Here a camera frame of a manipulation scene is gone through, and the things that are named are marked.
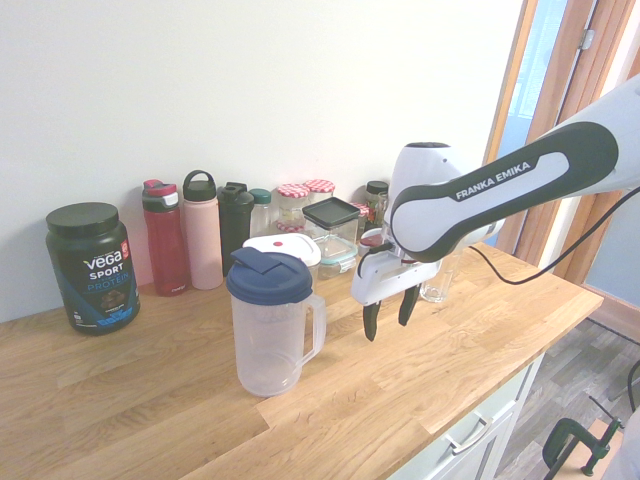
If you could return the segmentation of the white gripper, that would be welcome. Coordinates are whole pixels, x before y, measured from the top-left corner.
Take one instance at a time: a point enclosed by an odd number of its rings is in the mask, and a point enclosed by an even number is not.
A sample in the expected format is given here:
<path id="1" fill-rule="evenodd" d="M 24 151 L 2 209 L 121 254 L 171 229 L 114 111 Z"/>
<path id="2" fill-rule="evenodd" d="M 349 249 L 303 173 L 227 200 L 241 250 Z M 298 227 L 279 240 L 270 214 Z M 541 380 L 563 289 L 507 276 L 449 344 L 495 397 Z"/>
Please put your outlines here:
<path id="1" fill-rule="evenodd" d="M 441 260 L 414 262 L 399 247 L 377 253 L 370 249 L 360 259 L 353 277 L 351 295 L 364 306 L 364 333 L 369 341 L 373 342 L 376 337 L 380 301 L 405 290 L 398 322 L 406 326 L 420 297 L 421 284 L 438 273 L 441 263 Z"/>

